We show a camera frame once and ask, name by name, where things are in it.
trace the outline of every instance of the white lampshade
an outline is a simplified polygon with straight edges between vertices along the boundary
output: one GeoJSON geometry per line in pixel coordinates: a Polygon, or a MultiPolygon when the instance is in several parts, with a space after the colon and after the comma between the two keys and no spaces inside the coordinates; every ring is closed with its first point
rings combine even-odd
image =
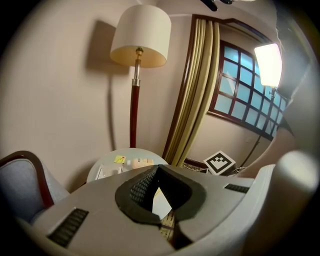
{"type": "Polygon", "coordinates": [[[125,66],[135,66],[138,47],[143,49],[142,68],[155,68],[166,64],[171,21],[160,8],[135,5],[121,16],[112,42],[110,58],[125,66]]]}
{"type": "Polygon", "coordinates": [[[277,87],[282,73],[282,59],[276,43],[263,45],[254,49],[263,86],[277,87]]]}

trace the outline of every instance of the window pane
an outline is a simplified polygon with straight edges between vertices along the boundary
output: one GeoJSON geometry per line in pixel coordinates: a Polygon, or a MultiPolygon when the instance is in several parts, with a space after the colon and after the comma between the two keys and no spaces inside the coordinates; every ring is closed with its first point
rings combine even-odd
{"type": "Polygon", "coordinates": [[[277,93],[275,96],[274,96],[274,100],[273,100],[273,103],[276,104],[278,107],[280,106],[280,96],[279,94],[277,93]]]}
{"type": "Polygon", "coordinates": [[[260,130],[262,130],[266,123],[266,117],[264,115],[260,115],[258,123],[256,124],[256,127],[260,130]]]}
{"type": "Polygon", "coordinates": [[[253,92],[252,99],[251,99],[251,106],[253,106],[259,110],[260,105],[261,105],[261,101],[262,101],[262,97],[258,93],[253,92]]]}
{"type": "Polygon", "coordinates": [[[245,121],[254,126],[256,123],[257,117],[258,117],[258,112],[250,108],[245,121]]]}
{"type": "Polygon", "coordinates": [[[274,129],[273,129],[272,137],[275,137],[275,136],[276,136],[277,128],[278,128],[278,126],[276,125],[276,126],[274,127],[274,129]]]}
{"type": "Polygon", "coordinates": [[[214,109],[228,114],[230,110],[231,102],[232,102],[232,99],[219,94],[216,100],[214,109]]]}
{"type": "Polygon", "coordinates": [[[282,111],[284,111],[285,108],[286,108],[286,102],[285,102],[285,100],[282,98],[282,100],[281,100],[281,105],[280,105],[280,109],[281,109],[282,111]]]}
{"type": "Polygon", "coordinates": [[[253,59],[249,57],[248,55],[241,52],[241,61],[242,66],[245,66],[246,68],[253,70],[253,59]]]}
{"type": "Polygon", "coordinates": [[[277,124],[280,124],[281,119],[282,119],[282,114],[281,114],[281,112],[279,112],[278,118],[276,120],[277,124]]]}
{"type": "Polygon", "coordinates": [[[270,86],[265,86],[264,95],[265,95],[269,100],[271,100],[271,91],[272,91],[272,88],[271,88],[270,86]]]}
{"type": "Polygon", "coordinates": [[[267,134],[271,134],[272,128],[274,127],[274,122],[272,122],[271,120],[268,121],[268,124],[266,126],[265,132],[267,134]]]}
{"type": "Polygon", "coordinates": [[[263,100],[263,105],[262,105],[262,113],[268,115],[269,113],[269,107],[270,107],[270,103],[269,101],[267,101],[266,99],[263,100]]]}
{"type": "Polygon", "coordinates": [[[250,89],[242,84],[239,84],[236,97],[240,100],[243,100],[244,102],[248,102],[249,96],[250,96],[250,89]]]}
{"type": "Polygon", "coordinates": [[[255,71],[255,73],[257,74],[257,75],[259,75],[260,76],[260,69],[259,69],[259,66],[258,66],[258,62],[254,62],[255,64],[254,64],[254,71],[255,71]]]}
{"type": "Polygon", "coordinates": [[[224,57],[233,60],[234,62],[239,62],[238,51],[227,46],[224,47],[224,57]]]}
{"type": "Polygon", "coordinates": [[[254,77],[254,89],[260,93],[264,93],[264,86],[261,84],[260,78],[258,76],[254,77]]]}
{"type": "Polygon", "coordinates": [[[246,111],[246,105],[236,101],[234,103],[231,116],[242,120],[242,118],[244,117],[245,111],[246,111]]]}
{"type": "Polygon", "coordinates": [[[238,65],[225,60],[223,63],[223,73],[229,76],[232,76],[234,78],[237,78],[238,65]]]}
{"type": "Polygon", "coordinates": [[[233,96],[235,93],[235,88],[236,88],[236,81],[233,81],[224,76],[222,77],[221,83],[220,83],[220,92],[224,92],[226,94],[233,96]]]}
{"type": "Polygon", "coordinates": [[[273,106],[271,110],[271,115],[270,115],[271,119],[276,120],[277,114],[278,114],[278,110],[275,106],[273,106]]]}
{"type": "Polygon", "coordinates": [[[240,68],[240,81],[246,83],[251,86],[252,84],[252,73],[245,68],[240,68]]]}

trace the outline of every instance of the paper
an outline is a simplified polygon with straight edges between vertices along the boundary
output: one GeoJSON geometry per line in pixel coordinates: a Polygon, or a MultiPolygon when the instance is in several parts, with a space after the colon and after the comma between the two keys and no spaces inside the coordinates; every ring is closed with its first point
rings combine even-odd
{"type": "Polygon", "coordinates": [[[126,161],[126,157],[122,155],[117,155],[114,159],[114,162],[117,164],[124,164],[126,161]]]}

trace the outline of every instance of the white table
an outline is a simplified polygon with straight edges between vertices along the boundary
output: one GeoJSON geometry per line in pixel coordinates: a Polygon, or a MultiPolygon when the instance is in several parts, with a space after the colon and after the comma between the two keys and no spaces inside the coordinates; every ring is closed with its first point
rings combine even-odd
{"type": "MultiPolygon", "coordinates": [[[[134,159],[142,158],[142,159],[152,159],[153,164],[155,165],[167,165],[168,163],[163,160],[160,156],[157,154],[150,152],[145,149],[141,148],[122,148],[115,151],[112,151],[108,154],[105,154],[103,157],[101,157],[91,168],[88,177],[86,179],[86,182],[92,182],[95,181],[97,178],[97,174],[99,171],[99,168],[101,165],[108,166],[112,165],[114,163],[114,160],[116,156],[124,156],[125,163],[122,165],[123,172],[127,172],[132,170],[132,163],[134,159]]],[[[162,193],[160,189],[156,192],[154,199],[153,199],[153,206],[152,206],[152,212],[154,214],[159,215],[160,219],[162,220],[171,210],[171,206],[169,205],[166,197],[162,193]]]]}

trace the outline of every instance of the window frame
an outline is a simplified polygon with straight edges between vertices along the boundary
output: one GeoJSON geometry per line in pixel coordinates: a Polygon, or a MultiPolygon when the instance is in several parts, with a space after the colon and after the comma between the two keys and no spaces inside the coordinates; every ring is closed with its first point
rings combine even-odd
{"type": "Polygon", "coordinates": [[[280,96],[280,102],[279,102],[279,106],[277,106],[274,103],[274,98],[272,100],[270,100],[267,96],[265,96],[266,86],[263,86],[263,93],[261,93],[260,91],[258,91],[257,89],[254,88],[255,76],[260,78],[260,75],[256,74],[256,72],[255,72],[255,69],[256,69],[255,62],[256,61],[257,60],[256,60],[255,56],[253,56],[250,52],[248,52],[248,51],[246,51],[246,50],[244,50],[244,49],[242,49],[242,48],[240,48],[240,47],[238,47],[238,46],[236,46],[236,45],[234,45],[232,43],[220,40],[218,74],[217,74],[217,78],[216,78],[216,84],[215,84],[212,100],[211,100],[211,103],[210,103],[209,110],[208,110],[207,114],[215,116],[215,117],[218,117],[218,118],[221,118],[221,119],[224,119],[224,120],[227,120],[227,121],[232,122],[232,123],[234,123],[236,125],[240,125],[240,126],[246,128],[246,129],[248,129],[248,130],[250,130],[250,131],[252,131],[252,132],[254,132],[254,133],[258,134],[258,135],[261,135],[262,137],[272,141],[273,138],[274,138],[272,136],[272,134],[274,133],[274,129],[277,129],[277,127],[279,125],[277,123],[277,120],[278,120],[278,117],[279,117],[279,113],[283,114],[283,111],[281,110],[281,103],[282,103],[282,101],[285,101],[285,106],[287,106],[288,102],[283,96],[279,95],[280,96]],[[238,51],[238,62],[233,61],[232,59],[229,59],[229,58],[225,57],[225,47],[229,47],[229,48],[232,48],[232,49],[235,49],[235,50],[238,51]],[[244,53],[244,54],[248,55],[249,57],[251,57],[253,59],[253,63],[252,63],[253,69],[252,70],[250,70],[246,66],[241,65],[241,53],[244,53]],[[236,76],[236,78],[234,78],[234,77],[232,77],[232,76],[230,76],[230,75],[228,75],[226,73],[223,73],[224,61],[228,61],[230,63],[233,63],[233,64],[237,65],[237,76],[236,76]],[[251,85],[248,85],[248,84],[240,81],[241,68],[243,68],[243,69],[245,69],[245,70],[247,70],[247,71],[252,73],[251,85]],[[231,80],[235,81],[235,89],[234,89],[233,95],[230,95],[230,94],[227,94],[225,92],[220,91],[222,77],[225,77],[225,78],[228,78],[228,79],[231,79],[231,80]],[[237,98],[239,84],[245,86],[246,88],[248,88],[250,90],[248,102],[245,102],[245,101],[237,98]],[[251,100],[252,100],[252,97],[253,97],[253,93],[257,93],[259,96],[262,97],[259,109],[251,105],[251,100]],[[217,99],[218,99],[218,95],[223,95],[223,96],[225,96],[225,97],[227,97],[227,98],[232,100],[228,114],[215,109],[215,106],[216,106],[216,103],[217,103],[217,99]],[[277,109],[277,115],[276,115],[275,120],[273,120],[271,118],[272,107],[268,108],[268,114],[264,114],[262,112],[262,108],[263,108],[265,100],[267,100],[269,102],[269,104],[271,104],[273,107],[275,107],[277,109]],[[245,111],[244,111],[244,115],[243,115],[242,119],[239,119],[239,118],[237,118],[235,116],[232,116],[232,112],[233,112],[233,109],[234,109],[234,106],[235,106],[236,102],[239,102],[239,103],[242,103],[242,104],[245,105],[245,111]],[[246,119],[247,119],[248,112],[249,112],[250,108],[255,110],[258,113],[254,125],[251,125],[251,124],[246,122],[246,119]],[[256,125],[258,124],[259,118],[260,118],[261,115],[263,115],[266,120],[265,120],[263,128],[259,129],[259,128],[256,127],[256,125]],[[267,128],[267,125],[269,125],[269,121],[273,122],[273,126],[271,127],[270,134],[265,132],[266,128],[267,128]]]}

